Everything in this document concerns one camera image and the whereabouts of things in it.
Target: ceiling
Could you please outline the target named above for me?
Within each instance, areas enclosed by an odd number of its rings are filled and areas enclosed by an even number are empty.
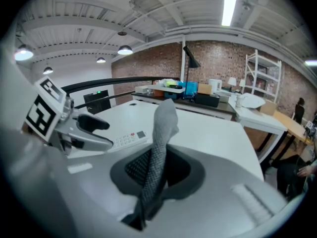
[[[317,57],[305,22],[289,0],[237,0],[230,27],[222,27],[224,0],[30,0],[18,17],[17,46],[34,48],[33,63],[64,56],[109,56],[187,40],[223,40],[275,55],[315,86],[304,65]],[[124,30],[126,36],[118,36]]]

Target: black railing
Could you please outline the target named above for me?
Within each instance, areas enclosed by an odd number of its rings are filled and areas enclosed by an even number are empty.
[[[71,93],[75,93],[75,92],[78,92],[81,90],[86,90],[86,89],[98,87],[98,86],[114,85],[114,84],[130,83],[130,82],[141,82],[141,81],[151,81],[153,84],[154,81],[162,80],[165,78],[179,80],[178,77],[117,77],[117,78],[98,79],[98,80],[77,83],[77,84],[73,84],[73,85],[64,86],[64,87],[62,87],[62,89],[66,92],[67,96],[69,96],[69,94],[71,94]],[[109,96],[109,97],[100,98],[100,99],[97,99],[94,101],[90,101],[90,102],[78,105],[75,108],[76,109],[84,108],[84,107],[89,106],[95,102],[110,100],[113,98],[117,98],[117,97],[131,94],[133,92],[134,91],[130,91],[130,92],[120,93],[120,94],[116,94],[116,95]]]
[[[92,81],[86,81],[82,83],[77,83],[73,85],[68,85],[62,87],[62,89],[66,92],[67,96],[71,93],[75,93],[81,90],[104,86],[104,85],[114,85],[114,84],[122,84],[122,83],[130,83],[130,82],[140,82],[140,81],[152,81],[162,80],[166,77],[116,77],[116,78],[107,78],[107,79],[97,79]]]

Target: brick wall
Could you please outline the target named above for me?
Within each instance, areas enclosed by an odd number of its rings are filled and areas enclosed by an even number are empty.
[[[189,80],[207,83],[209,78],[221,79],[227,87],[229,77],[235,77],[237,83],[244,78],[246,55],[254,49],[229,42],[194,41],[186,43],[201,67],[190,69]],[[144,50],[112,64],[112,76],[170,76],[179,77],[181,68],[181,44],[167,44]],[[277,59],[260,52],[260,55],[271,60]],[[294,112],[295,104],[300,97],[305,99],[304,117],[312,119],[317,110],[317,89],[299,72],[286,63],[282,63],[282,80],[277,99],[278,109],[287,115]],[[114,93],[132,91],[136,85],[145,82],[114,85]],[[117,104],[131,100],[131,96],[117,98]]]

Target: metal shelving unit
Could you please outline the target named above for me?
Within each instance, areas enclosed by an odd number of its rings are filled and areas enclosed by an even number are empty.
[[[253,63],[255,65],[255,69],[251,69],[249,63]],[[278,71],[277,78],[259,71],[259,66],[266,68],[267,71],[269,71],[270,69],[275,69],[275,70],[277,69]],[[244,80],[245,82],[247,82],[247,76],[250,75],[251,77],[253,77],[253,84],[246,85],[245,87],[243,87],[242,93],[244,93],[245,88],[249,88],[251,89],[252,94],[254,94],[255,91],[262,92],[264,94],[274,97],[274,102],[276,102],[279,86],[281,82],[281,74],[282,74],[282,62],[280,60],[278,62],[271,61],[270,59],[260,56],[258,54],[258,50],[256,50],[254,54],[250,56],[246,55],[246,68],[245,68]],[[266,86],[266,89],[257,87],[256,83],[258,78],[265,80],[266,84],[268,81],[271,81],[274,84],[277,84],[275,93],[268,91],[267,86]]]

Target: black desk lamp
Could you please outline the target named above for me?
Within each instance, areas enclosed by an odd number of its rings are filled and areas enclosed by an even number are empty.
[[[184,97],[186,97],[189,68],[199,68],[200,63],[194,58],[193,54],[190,52],[187,46],[183,47],[183,50],[185,51],[186,55],[188,55],[189,57],[188,66],[187,66],[186,88],[185,88],[185,94],[184,94]]]

